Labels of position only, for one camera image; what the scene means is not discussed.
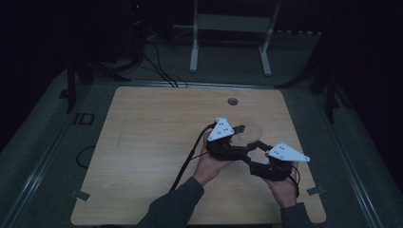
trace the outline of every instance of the forearm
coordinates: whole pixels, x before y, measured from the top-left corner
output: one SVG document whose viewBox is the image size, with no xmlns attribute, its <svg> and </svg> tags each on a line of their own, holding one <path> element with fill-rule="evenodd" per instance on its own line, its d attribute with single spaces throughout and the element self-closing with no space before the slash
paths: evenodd
<svg viewBox="0 0 403 228">
<path fill-rule="evenodd" d="M 154 200 L 137 227 L 185 227 L 203 194 L 201 184 L 189 178 L 177 190 Z"/>
<path fill-rule="evenodd" d="M 294 206 L 282 208 L 281 221 L 283 228 L 316 228 L 308 217 L 305 205 L 300 202 Z"/>
</svg>

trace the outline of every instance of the person's right hand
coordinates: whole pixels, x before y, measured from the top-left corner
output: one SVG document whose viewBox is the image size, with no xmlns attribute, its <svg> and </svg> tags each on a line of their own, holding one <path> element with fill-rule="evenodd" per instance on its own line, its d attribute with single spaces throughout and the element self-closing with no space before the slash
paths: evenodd
<svg viewBox="0 0 403 228">
<path fill-rule="evenodd" d="M 293 166 L 297 168 L 298 162 L 294 161 Z M 297 171 L 295 168 L 293 168 L 291 173 L 291 177 L 293 177 L 294 180 L 296 180 L 297 177 Z M 286 208 L 297 204 L 296 185 L 289 178 L 283 181 L 271 181 L 267 179 L 263 180 L 269 185 L 270 190 L 272 190 L 273 197 L 280 208 Z"/>
</svg>

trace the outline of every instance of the white metal frame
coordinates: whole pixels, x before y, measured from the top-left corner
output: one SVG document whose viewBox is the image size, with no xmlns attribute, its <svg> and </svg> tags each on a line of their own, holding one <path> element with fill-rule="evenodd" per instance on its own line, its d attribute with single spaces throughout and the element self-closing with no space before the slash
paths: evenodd
<svg viewBox="0 0 403 228">
<path fill-rule="evenodd" d="M 190 72 L 198 70 L 199 57 L 199 29 L 214 30 L 233 30 L 233 31 L 252 31 L 265 32 L 266 38 L 264 44 L 259 47 L 261 64 L 263 66 L 264 75 L 271 76 L 272 70 L 267 57 L 267 48 L 273 34 L 276 24 L 278 10 L 280 4 L 276 4 L 272 17 L 246 17 L 246 16 L 228 16 L 228 15 L 211 15 L 199 14 L 199 1 L 195 0 L 194 18 L 193 18 L 193 46 L 190 56 Z"/>
</svg>

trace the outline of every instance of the dark background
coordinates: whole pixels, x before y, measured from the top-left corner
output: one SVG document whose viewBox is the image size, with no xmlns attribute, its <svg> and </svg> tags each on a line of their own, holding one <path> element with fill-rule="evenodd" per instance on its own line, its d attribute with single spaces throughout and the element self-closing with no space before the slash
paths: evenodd
<svg viewBox="0 0 403 228">
<path fill-rule="evenodd" d="M 104 0 L 3 0 L 0 6 L 0 149 L 31 112 L 49 83 L 67 67 L 71 55 L 114 61 L 125 55 L 111 34 Z M 173 25 L 192 25 L 193 1 L 133 1 L 144 29 L 166 37 Z M 322 32 L 306 72 L 326 63 L 368 129 L 384 162 L 402 190 L 403 4 L 389 1 L 282 1 L 275 30 Z M 201 10 L 253 15 L 266 1 L 205 0 Z M 138 53 L 141 46 L 130 54 Z M 315 75 L 326 77 L 326 72 Z"/>
</svg>

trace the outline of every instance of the person's left hand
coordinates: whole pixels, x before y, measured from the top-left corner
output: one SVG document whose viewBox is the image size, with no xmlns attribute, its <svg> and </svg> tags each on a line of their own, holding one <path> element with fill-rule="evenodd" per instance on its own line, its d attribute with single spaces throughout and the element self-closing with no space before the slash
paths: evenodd
<svg viewBox="0 0 403 228">
<path fill-rule="evenodd" d="M 202 186 L 205 186 L 208 182 L 214 179 L 228 164 L 234 161 L 219 161 L 210 156 L 205 148 L 207 138 L 210 132 L 206 132 L 203 135 L 203 146 L 201 150 L 201 156 L 199 157 L 198 166 L 196 167 L 193 178 L 195 178 Z"/>
</svg>

